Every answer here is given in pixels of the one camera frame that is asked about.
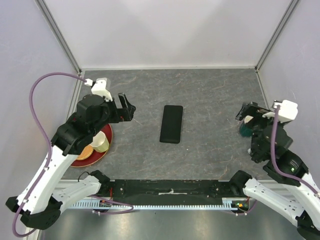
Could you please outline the black zippered tool case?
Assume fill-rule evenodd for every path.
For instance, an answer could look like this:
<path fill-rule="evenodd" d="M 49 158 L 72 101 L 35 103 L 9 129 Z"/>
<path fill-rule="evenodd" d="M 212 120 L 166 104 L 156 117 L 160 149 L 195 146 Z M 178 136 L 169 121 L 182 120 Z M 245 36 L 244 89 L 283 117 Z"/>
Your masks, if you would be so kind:
<path fill-rule="evenodd" d="M 183 106 L 165 105 L 163 109 L 159 141 L 161 143 L 179 144 L 183 120 Z"/>

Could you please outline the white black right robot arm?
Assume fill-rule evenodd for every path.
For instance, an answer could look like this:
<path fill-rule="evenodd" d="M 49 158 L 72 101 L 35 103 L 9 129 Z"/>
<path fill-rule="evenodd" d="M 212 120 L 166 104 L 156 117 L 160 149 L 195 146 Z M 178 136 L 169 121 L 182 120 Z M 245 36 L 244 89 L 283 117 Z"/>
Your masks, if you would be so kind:
<path fill-rule="evenodd" d="M 293 143 L 284 127 L 296 119 L 298 105 L 289 100 L 273 102 L 271 109 L 256 102 L 244 103 L 236 115 L 240 130 L 251 131 L 249 155 L 255 163 L 266 162 L 263 170 L 287 189 L 296 202 L 263 186 L 239 170 L 229 182 L 235 197 L 245 195 L 274 210 L 297 228 L 305 240 L 320 238 L 320 189 L 303 160 L 289 150 Z"/>

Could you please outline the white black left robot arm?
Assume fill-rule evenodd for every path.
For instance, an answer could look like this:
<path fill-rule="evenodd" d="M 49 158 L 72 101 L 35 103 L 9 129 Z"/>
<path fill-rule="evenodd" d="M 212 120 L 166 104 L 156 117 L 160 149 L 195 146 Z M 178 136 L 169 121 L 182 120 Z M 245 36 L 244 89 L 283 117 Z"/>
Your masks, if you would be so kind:
<path fill-rule="evenodd" d="M 120 93 L 118 97 L 121 108 L 117 108 L 113 99 L 97 94 L 88 94 L 77 103 L 76 111 L 58 127 L 49 142 L 48 154 L 24 192 L 7 199 L 5 204 L 15 213 L 15 220 L 28 228 L 46 230 L 77 201 L 96 194 L 104 197 L 109 193 L 110 178 L 99 170 L 61 192 L 55 191 L 55 187 L 106 125 L 133 119 L 136 107 L 129 103 L 125 94 Z"/>

